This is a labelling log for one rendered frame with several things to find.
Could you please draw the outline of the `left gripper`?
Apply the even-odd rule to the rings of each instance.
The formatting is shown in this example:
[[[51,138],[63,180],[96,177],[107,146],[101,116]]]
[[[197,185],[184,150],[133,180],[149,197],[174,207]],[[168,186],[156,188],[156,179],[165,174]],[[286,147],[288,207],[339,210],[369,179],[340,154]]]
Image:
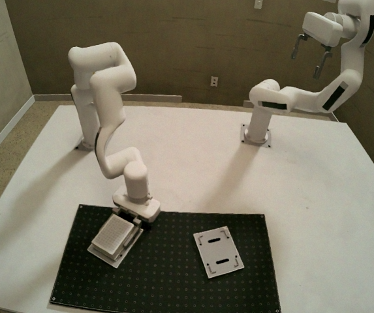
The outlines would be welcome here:
[[[300,40],[307,41],[308,37],[314,38],[321,42],[321,46],[326,48],[322,56],[322,60],[319,66],[316,66],[313,78],[318,80],[322,72],[325,60],[327,57],[332,57],[333,53],[330,52],[332,47],[338,45],[343,32],[343,27],[339,23],[336,23],[335,15],[331,12],[326,13],[324,16],[320,14],[307,12],[302,25],[304,31],[303,35],[298,35],[295,43],[295,47],[292,50],[291,59],[296,58],[298,52],[298,45]]]

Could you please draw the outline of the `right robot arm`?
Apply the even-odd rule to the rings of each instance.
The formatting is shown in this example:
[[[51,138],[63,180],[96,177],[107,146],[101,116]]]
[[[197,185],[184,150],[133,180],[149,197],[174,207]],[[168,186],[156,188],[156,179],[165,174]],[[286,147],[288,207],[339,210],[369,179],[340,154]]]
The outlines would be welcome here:
[[[121,93],[136,87],[136,75],[124,51],[116,42],[73,47],[68,60],[74,70],[75,84],[70,93],[84,135],[83,146],[95,149],[105,178],[124,175],[131,202],[152,200],[148,169],[139,150],[129,147],[107,157],[104,151],[109,137],[126,120]]]

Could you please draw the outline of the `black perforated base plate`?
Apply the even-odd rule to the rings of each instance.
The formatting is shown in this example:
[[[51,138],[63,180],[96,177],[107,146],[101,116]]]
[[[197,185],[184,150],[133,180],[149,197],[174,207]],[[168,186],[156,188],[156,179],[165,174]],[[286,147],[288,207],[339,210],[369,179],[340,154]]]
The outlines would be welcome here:
[[[161,211],[116,269],[87,249],[113,207],[79,204],[49,303],[109,313],[281,313],[264,214]],[[227,226],[243,269],[208,279],[193,234]]]

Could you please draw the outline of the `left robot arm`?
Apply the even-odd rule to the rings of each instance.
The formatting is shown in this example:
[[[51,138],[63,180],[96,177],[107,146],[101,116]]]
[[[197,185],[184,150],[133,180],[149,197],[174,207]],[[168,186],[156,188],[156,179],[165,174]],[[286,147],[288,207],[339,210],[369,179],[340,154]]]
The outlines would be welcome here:
[[[264,80],[254,86],[249,92],[253,113],[249,129],[244,132],[249,141],[264,143],[268,140],[267,129],[273,112],[286,114],[295,108],[331,113],[360,88],[365,46],[374,34],[374,0],[339,0],[338,14],[333,14],[343,27],[341,37],[352,39],[341,46],[341,74],[318,93],[295,87],[280,90],[275,80]]]

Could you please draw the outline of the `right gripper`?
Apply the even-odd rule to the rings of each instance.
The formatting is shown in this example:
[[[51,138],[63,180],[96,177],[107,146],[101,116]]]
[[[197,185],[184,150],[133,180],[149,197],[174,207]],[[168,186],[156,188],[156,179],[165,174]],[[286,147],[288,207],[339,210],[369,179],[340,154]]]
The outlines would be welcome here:
[[[127,195],[127,189],[125,185],[120,186],[116,192],[112,196],[114,205],[119,207],[116,208],[114,207],[112,209],[112,215],[110,218],[113,216],[113,214],[120,214],[120,212],[124,212],[126,214],[131,214],[133,218],[133,223],[137,225],[136,229],[132,232],[131,235],[128,236],[128,238],[125,240],[123,243],[123,247],[127,248],[128,245],[131,243],[133,240],[134,236],[138,232],[138,230],[142,226],[142,221],[139,220],[141,218],[142,220],[145,220],[146,222],[153,222],[158,214],[161,212],[161,204],[159,201],[154,200],[147,200],[144,203],[133,203],[129,200],[128,195]],[[109,219],[110,219],[109,218]],[[105,224],[109,221],[109,219],[104,223],[104,225],[101,227],[99,232],[102,230],[102,228],[105,226]]]

